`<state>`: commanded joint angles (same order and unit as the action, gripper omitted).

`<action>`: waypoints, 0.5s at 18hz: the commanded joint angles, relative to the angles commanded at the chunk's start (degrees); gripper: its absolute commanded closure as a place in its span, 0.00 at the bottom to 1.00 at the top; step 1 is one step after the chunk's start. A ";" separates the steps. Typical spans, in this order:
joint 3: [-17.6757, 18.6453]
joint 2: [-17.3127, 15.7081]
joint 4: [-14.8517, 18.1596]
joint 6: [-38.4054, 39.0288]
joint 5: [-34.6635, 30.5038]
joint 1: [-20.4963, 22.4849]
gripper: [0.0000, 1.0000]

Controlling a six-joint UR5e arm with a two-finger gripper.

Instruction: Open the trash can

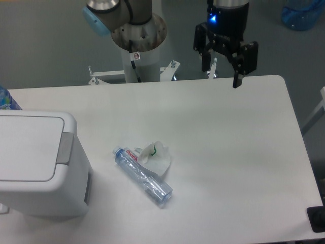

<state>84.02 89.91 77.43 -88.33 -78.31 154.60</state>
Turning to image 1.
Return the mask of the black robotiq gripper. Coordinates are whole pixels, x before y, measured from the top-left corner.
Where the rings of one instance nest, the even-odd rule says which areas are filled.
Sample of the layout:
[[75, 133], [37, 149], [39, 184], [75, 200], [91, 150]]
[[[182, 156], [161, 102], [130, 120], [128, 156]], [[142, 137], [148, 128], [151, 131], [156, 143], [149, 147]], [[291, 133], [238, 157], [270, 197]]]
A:
[[211, 52], [224, 41], [234, 68], [233, 88], [242, 85], [244, 76], [257, 68], [258, 42], [243, 44], [249, 1], [207, 1], [207, 22], [195, 27], [193, 49], [202, 58], [201, 71], [211, 66]]

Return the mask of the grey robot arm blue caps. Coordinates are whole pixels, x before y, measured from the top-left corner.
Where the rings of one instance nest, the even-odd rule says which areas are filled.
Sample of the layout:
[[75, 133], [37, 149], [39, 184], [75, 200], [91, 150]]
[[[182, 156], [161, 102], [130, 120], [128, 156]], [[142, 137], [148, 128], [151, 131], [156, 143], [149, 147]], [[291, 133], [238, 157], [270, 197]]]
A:
[[[211, 54], [225, 56], [234, 69], [235, 88], [257, 67], [258, 43], [243, 40], [248, 10], [249, 1], [208, 1], [207, 19], [195, 27], [193, 49], [201, 57], [201, 70], [214, 75]], [[82, 12], [95, 33], [110, 35], [120, 49], [127, 83], [173, 78], [173, 67], [162, 71], [159, 66], [167, 25], [151, 1], [88, 1]]]

